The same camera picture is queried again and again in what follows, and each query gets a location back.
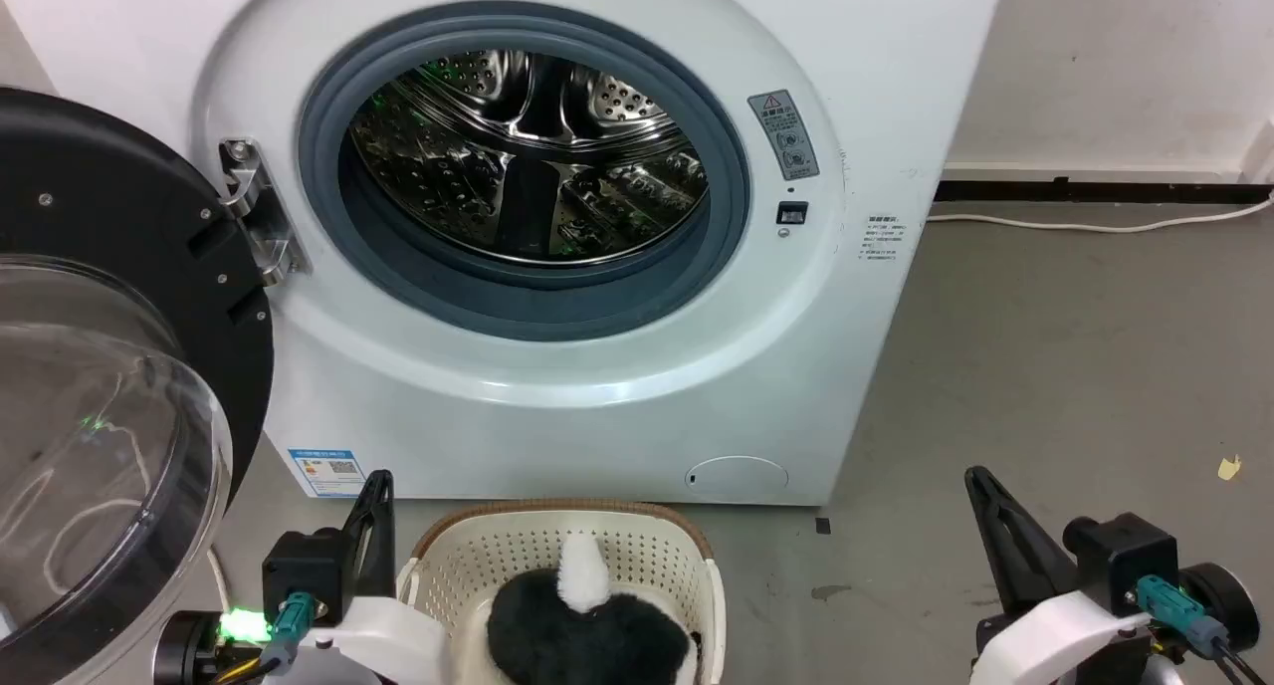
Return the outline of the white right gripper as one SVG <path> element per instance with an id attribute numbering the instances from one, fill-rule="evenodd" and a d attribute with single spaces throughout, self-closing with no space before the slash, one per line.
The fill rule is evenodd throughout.
<path id="1" fill-rule="evenodd" d="M 964 469 L 964 489 L 1001 611 L 1024 612 L 984 646 L 970 682 L 1051 684 L 1108 646 L 1119 632 L 1150 624 L 1142 609 L 1119 618 L 1082 591 L 1070 591 L 1075 563 L 990 469 Z M 1043 602 L 1031 609 L 1031 600 Z"/>

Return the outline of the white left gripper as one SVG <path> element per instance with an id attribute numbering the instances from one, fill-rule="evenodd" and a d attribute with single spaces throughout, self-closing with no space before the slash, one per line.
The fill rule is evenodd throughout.
<path id="1" fill-rule="evenodd" d="M 296 656 L 296 684 L 448 684 L 448 630 L 396 597 L 394 476 L 369 472 L 341 536 L 338 626 L 313 626 Z"/>

